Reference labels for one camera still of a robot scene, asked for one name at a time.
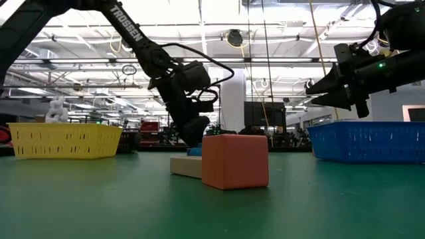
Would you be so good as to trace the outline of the orange cube block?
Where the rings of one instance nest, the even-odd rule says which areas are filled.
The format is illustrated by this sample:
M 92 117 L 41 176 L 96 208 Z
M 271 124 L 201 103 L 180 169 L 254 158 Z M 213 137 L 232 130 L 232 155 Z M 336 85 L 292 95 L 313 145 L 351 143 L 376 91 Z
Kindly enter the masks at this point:
M 268 140 L 262 135 L 222 134 L 202 141 L 202 183 L 220 190 L 267 187 Z

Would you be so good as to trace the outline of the white building pillar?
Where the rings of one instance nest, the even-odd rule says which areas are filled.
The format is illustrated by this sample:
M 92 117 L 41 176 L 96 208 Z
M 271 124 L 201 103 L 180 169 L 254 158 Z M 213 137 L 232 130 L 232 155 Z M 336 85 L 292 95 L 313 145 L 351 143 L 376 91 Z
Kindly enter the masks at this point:
M 221 124 L 229 131 L 244 128 L 246 76 L 243 69 L 234 69 L 234 76 L 221 84 Z

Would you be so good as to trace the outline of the white-framed wall screen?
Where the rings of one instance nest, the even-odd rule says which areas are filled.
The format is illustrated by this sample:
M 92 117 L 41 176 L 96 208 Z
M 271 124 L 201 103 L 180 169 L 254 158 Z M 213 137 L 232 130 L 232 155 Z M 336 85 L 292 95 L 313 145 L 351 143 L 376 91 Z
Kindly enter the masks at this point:
M 425 122 L 425 105 L 403 105 L 404 121 Z

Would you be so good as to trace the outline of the white knobbly figure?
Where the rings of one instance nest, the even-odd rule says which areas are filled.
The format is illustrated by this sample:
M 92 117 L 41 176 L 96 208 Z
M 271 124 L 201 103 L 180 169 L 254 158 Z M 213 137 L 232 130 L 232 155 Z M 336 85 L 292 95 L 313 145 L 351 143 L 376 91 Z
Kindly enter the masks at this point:
M 45 116 L 46 123 L 66 123 L 68 121 L 68 110 L 63 107 L 64 96 L 55 96 L 50 101 L 49 111 Z

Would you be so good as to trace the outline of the yellow plastic basket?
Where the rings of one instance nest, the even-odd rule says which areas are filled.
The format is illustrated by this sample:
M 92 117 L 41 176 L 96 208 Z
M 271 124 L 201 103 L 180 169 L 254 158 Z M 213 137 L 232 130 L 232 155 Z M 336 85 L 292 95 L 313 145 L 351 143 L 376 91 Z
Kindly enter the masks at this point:
M 15 156 L 21 159 L 113 157 L 122 128 L 96 123 L 10 123 Z

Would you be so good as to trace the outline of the red round object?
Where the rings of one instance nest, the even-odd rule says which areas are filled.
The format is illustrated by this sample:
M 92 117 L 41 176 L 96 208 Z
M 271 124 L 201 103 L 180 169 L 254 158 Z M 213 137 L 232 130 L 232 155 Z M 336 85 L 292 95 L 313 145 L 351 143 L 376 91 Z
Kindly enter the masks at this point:
M 9 147 L 12 147 L 13 144 L 11 143 L 11 132 L 8 127 L 0 126 L 0 145 L 7 145 Z

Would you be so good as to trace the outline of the black crate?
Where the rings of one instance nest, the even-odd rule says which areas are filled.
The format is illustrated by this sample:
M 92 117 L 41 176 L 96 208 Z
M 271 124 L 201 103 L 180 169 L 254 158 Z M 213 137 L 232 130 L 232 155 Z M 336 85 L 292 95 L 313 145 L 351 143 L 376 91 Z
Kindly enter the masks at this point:
M 140 134 L 138 131 L 124 130 L 121 134 L 116 153 L 132 153 L 139 149 Z

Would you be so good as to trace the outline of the blue plastic basket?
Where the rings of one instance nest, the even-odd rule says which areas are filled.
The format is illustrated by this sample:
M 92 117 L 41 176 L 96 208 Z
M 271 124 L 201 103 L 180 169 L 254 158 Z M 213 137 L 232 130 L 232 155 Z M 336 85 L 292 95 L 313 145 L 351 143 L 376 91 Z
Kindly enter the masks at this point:
M 425 163 L 425 122 L 337 121 L 307 130 L 318 159 L 340 163 Z

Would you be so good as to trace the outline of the black monitor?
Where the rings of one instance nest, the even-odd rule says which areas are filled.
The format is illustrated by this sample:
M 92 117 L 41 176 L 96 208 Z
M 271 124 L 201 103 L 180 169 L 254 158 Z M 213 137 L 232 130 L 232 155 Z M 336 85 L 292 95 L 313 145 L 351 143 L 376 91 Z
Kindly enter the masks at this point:
M 283 102 L 244 102 L 245 126 L 285 126 L 286 108 Z

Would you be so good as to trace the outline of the blue block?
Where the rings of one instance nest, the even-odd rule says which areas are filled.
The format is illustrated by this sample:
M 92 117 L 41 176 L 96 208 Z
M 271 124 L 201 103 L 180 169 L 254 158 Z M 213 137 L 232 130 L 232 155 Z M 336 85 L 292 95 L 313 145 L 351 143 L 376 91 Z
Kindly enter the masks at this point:
M 196 147 L 188 148 L 187 156 L 200 157 L 202 155 L 202 143 L 199 143 Z

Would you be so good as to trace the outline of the long beige wooden block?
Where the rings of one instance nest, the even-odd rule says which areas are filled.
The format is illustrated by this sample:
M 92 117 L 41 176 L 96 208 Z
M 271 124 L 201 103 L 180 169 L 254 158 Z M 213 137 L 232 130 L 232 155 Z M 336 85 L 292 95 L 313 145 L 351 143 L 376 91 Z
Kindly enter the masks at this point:
M 170 172 L 172 174 L 202 178 L 202 161 L 197 156 L 175 156 L 170 158 Z

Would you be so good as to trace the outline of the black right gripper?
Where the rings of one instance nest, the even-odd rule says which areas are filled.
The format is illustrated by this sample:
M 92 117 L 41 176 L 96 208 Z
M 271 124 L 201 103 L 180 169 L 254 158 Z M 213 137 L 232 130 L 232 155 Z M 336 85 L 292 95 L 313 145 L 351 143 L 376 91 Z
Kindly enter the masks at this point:
M 334 47 L 336 68 L 306 89 L 306 94 L 324 94 L 311 103 L 351 110 L 355 106 L 359 118 L 369 115 L 369 95 L 388 90 L 395 92 L 401 85 L 398 75 L 401 63 L 397 56 L 372 56 L 355 45 L 338 44 Z

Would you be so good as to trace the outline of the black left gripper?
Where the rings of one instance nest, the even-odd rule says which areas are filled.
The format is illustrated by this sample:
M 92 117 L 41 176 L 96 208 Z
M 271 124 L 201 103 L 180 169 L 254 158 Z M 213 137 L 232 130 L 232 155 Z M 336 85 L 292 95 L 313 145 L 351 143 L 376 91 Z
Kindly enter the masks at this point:
M 196 147 L 203 138 L 203 133 L 210 119 L 202 113 L 212 112 L 215 99 L 202 101 L 191 96 L 182 87 L 183 66 L 160 78 L 152 78 L 148 88 L 157 89 L 166 110 L 173 119 L 179 137 L 190 147 Z

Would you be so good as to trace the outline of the red tool cabinet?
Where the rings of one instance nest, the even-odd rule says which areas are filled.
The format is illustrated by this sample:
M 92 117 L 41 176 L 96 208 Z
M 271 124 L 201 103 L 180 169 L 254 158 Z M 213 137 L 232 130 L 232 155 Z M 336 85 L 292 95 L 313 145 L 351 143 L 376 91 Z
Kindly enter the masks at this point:
M 144 121 L 140 126 L 139 132 L 141 136 L 141 146 L 153 146 L 159 144 L 158 121 Z

